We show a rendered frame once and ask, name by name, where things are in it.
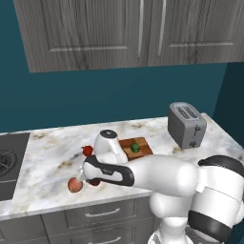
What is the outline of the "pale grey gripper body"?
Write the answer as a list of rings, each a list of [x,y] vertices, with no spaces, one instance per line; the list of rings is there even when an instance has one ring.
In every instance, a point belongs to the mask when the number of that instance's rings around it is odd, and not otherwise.
[[[78,175],[76,176],[78,182],[83,182],[86,180],[86,176],[84,175],[84,171],[82,168],[78,170]]]

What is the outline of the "wooden cutting board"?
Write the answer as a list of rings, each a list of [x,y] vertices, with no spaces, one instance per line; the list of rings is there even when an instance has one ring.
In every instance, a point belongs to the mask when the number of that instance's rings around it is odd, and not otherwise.
[[[137,143],[140,147],[140,151],[132,152],[130,148],[131,143]],[[123,139],[119,141],[119,144],[122,147],[123,151],[126,153],[129,161],[149,154],[153,154],[153,151],[151,150],[148,142],[144,137]]]

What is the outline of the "grey drawer front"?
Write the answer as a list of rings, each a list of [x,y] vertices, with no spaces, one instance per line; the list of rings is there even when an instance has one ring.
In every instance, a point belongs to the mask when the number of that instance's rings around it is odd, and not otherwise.
[[[85,216],[85,214],[99,214],[113,211],[116,208],[120,208],[119,213],[94,218],[87,218]],[[64,226],[65,228],[70,229],[91,225],[93,223],[114,221],[115,219],[131,216],[134,216],[133,199],[69,209],[55,213],[46,213],[44,214],[44,220],[47,224],[50,224],[51,227],[60,228],[61,226]]]
[[[133,227],[112,226],[106,229],[92,229],[74,232],[70,234],[59,234],[50,237],[51,244],[87,244],[115,239],[122,236],[115,244],[134,244]]]

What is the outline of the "black hob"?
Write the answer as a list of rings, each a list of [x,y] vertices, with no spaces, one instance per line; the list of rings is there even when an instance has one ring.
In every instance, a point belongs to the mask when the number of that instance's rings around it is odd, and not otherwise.
[[[30,134],[0,135],[0,201],[13,198]]]

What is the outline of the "grey cabinet panel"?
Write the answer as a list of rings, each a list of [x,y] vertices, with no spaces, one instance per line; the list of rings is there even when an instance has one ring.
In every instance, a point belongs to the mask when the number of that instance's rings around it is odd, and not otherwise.
[[[40,215],[0,221],[0,241],[15,243],[46,237]]]

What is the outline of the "grey toaster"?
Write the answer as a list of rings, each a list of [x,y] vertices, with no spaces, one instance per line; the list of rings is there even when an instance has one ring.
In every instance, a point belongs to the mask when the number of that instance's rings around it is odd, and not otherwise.
[[[169,106],[168,132],[180,149],[199,148],[207,122],[191,104],[174,102]]]

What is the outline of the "grey wood cupboard door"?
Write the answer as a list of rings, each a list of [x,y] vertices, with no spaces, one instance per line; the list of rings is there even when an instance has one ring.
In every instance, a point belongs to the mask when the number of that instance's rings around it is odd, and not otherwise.
[[[244,62],[244,0],[167,0],[158,57],[162,0],[152,0],[149,65]]]
[[[31,72],[145,67],[152,0],[13,0]]]

